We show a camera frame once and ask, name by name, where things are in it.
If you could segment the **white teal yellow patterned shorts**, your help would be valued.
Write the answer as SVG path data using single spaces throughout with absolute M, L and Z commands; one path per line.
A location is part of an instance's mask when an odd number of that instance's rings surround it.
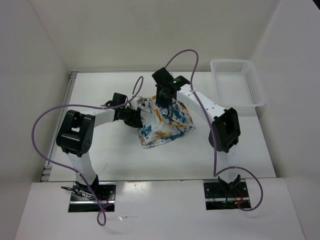
M 142 127 L 138 137 L 144 149 L 154 148 L 183 137 L 196 127 L 187 107 L 173 100 L 168 108 L 156 105 L 156 97 L 143 98 L 138 104 Z

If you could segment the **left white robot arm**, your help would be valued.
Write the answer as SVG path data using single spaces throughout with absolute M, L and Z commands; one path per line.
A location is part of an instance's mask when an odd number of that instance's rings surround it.
M 56 137 L 56 144 L 61 148 L 76 170 L 76 182 L 73 192 L 81 193 L 89 200 L 94 200 L 103 193 L 99 177 L 92 167 L 89 150 L 93 143 L 94 129 L 106 123 L 123 121 L 124 124 L 141 128 L 141 110 L 130 106 L 118 109 L 95 110 L 81 113 L 67 111 Z

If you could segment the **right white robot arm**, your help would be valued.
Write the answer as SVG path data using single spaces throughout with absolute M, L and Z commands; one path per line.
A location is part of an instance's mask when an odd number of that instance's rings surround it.
M 156 85 L 156 103 L 171 107 L 174 100 L 184 103 L 208 122 L 208 140 L 214 149 L 213 175 L 218 177 L 220 193 L 225 197 L 232 196 L 241 181 L 234 166 L 235 146 L 241 134 L 237 111 L 214 103 L 191 84 L 173 80 Z

